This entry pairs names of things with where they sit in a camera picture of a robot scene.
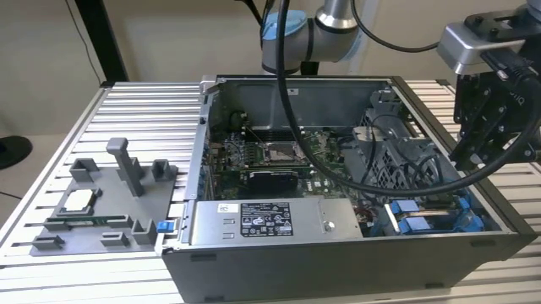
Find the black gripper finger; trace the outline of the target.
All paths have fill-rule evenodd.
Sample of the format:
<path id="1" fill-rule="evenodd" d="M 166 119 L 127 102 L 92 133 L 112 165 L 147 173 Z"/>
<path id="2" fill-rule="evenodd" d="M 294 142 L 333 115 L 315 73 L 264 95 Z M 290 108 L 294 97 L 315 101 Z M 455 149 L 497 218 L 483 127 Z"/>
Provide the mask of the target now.
<path id="1" fill-rule="evenodd" d="M 454 95 L 454 122 L 465 125 L 478 101 L 485 97 L 482 75 L 459 75 Z"/>
<path id="2" fill-rule="evenodd" d="M 492 133 L 493 127 L 481 119 L 481 105 L 478 101 L 465 125 L 459 128 L 459 140 L 450 153 L 450 160 L 458 170 L 473 170 L 479 164 L 490 164 L 502 148 L 494 144 L 500 133 Z"/>

